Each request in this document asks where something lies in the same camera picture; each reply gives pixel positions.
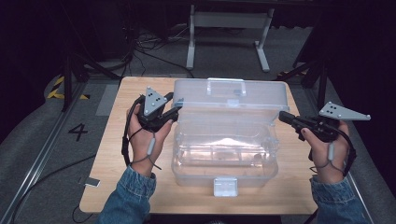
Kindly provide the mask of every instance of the clear plastic storage box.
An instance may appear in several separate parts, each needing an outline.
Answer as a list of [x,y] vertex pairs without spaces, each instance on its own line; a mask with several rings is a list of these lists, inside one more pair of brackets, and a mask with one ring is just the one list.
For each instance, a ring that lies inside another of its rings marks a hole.
[[179,79],[173,106],[183,106],[172,160],[179,185],[214,186],[216,195],[221,180],[260,187],[277,174],[274,120],[289,111],[285,83]]

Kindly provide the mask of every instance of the metal stand leg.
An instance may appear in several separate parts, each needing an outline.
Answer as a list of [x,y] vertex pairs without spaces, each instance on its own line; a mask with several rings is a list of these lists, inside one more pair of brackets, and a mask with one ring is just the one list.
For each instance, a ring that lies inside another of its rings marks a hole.
[[326,96],[326,85],[327,85],[327,67],[326,63],[323,62],[321,65],[321,73],[319,77],[319,89],[318,89],[318,109],[324,106],[325,96]]
[[194,39],[194,5],[191,5],[191,13],[190,13],[190,43],[189,43],[189,52],[187,53],[187,69],[192,69],[194,67],[194,54],[195,54],[195,39]]
[[271,20],[274,15],[274,9],[270,8],[268,10],[267,18],[264,23],[264,27],[262,28],[262,39],[255,42],[257,54],[259,55],[260,63],[262,65],[263,72],[269,72],[270,66],[268,65],[267,58],[265,57],[264,50],[262,49],[264,46],[265,38],[267,37],[268,30],[270,29]]
[[72,102],[72,68],[70,56],[64,59],[64,108],[62,112],[66,111]]

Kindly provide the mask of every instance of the right hand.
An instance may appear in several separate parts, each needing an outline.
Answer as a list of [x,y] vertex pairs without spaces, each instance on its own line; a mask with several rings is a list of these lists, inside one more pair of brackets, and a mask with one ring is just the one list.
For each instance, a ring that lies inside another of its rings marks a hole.
[[[346,135],[349,135],[347,124],[340,121],[338,129]],[[303,128],[301,133],[308,144],[312,147],[312,158],[315,166],[320,167],[325,165],[328,161],[329,144],[320,141],[309,129]],[[334,158],[332,165],[339,170],[344,170],[344,161],[347,157],[349,144],[344,137],[339,134],[337,139],[333,141],[334,145]],[[329,163],[323,168],[318,168],[318,181],[326,184],[338,183],[344,179],[344,174],[339,170],[332,167]]]

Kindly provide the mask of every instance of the denim jacket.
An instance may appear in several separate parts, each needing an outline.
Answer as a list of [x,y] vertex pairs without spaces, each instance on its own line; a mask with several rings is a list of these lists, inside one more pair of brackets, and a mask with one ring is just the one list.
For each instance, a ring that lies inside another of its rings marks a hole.
[[[337,184],[322,184],[314,176],[311,186],[318,205],[318,223],[367,223],[346,179]],[[128,166],[96,223],[143,223],[155,187],[155,174],[148,178]]]
[[368,223],[363,216],[361,202],[346,178],[336,184],[323,184],[314,175],[311,189],[318,205],[318,223]]

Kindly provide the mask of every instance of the wooden tabletop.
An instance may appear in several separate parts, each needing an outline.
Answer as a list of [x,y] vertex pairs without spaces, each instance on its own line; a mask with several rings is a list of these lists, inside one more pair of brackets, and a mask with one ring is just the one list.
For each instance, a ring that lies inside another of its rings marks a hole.
[[[126,110],[146,87],[165,95],[174,90],[175,78],[125,77],[107,122],[90,177],[99,179],[98,188],[86,187],[80,209],[99,213],[125,170],[120,153]],[[298,115],[296,104],[287,86],[290,113]],[[218,198],[213,188],[181,187],[171,170],[173,132],[166,138],[163,153],[156,164],[163,169],[157,175],[157,188],[150,199],[150,213],[162,214],[312,214],[317,208],[312,200],[309,178],[313,163],[307,158],[310,146],[297,138],[294,129],[276,120],[276,136],[280,142],[276,153],[278,174],[261,188],[239,188],[238,196]]]

